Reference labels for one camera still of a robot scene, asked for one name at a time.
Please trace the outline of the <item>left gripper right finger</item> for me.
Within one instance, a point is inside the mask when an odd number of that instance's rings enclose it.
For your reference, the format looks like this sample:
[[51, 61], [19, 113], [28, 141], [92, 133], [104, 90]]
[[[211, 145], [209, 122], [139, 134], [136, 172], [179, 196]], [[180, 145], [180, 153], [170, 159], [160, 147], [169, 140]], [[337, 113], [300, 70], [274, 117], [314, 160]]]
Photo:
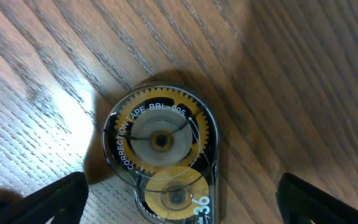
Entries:
[[358, 210], [289, 172], [278, 183], [277, 203], [285, 224], [358, 223]]

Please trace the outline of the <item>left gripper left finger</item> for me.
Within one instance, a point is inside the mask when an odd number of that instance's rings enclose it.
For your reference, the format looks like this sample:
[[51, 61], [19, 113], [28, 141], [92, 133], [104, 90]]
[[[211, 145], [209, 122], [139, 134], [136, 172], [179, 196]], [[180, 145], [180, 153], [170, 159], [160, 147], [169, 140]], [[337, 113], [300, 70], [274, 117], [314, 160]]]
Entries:
[[74, 172], [18, 202], [0, 200], [0, 223], [79, 223], [88, 194], [85, 174]]

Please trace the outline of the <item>correction tape dispenser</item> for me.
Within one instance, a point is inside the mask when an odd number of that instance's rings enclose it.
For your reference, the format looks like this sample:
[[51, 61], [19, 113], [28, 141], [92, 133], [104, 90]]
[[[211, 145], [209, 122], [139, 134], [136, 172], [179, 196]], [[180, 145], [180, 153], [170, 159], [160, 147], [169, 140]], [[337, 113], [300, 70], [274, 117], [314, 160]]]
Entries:
[[193, 90], [169, 82], [138, 86], [110, 111], [101, 142], [148, 222], [218, 222], [219, 129]]

